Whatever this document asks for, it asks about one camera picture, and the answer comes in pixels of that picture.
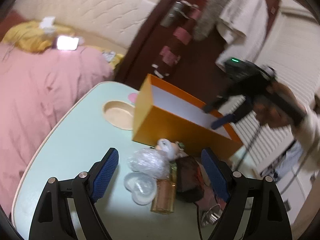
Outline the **person right hand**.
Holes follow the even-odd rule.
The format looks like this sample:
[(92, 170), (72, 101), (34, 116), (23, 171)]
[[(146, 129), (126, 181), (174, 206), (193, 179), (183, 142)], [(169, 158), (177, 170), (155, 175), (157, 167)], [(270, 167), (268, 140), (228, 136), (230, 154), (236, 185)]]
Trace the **person right hand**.
[[(278, 93), (289, 99), (296, 107), (298, 107), (303, 115), (306, 115), (306, 109), (301, 105), (291, 89), (286, 85), (274, 81), (267, 90), (273, 94)], [(268, 126), (270, 129), (281, 128), (293, 124), (291, 118), (272, 102), (262, 103), (256, 102), (253, 107), (255, 118), (261, 126)]]

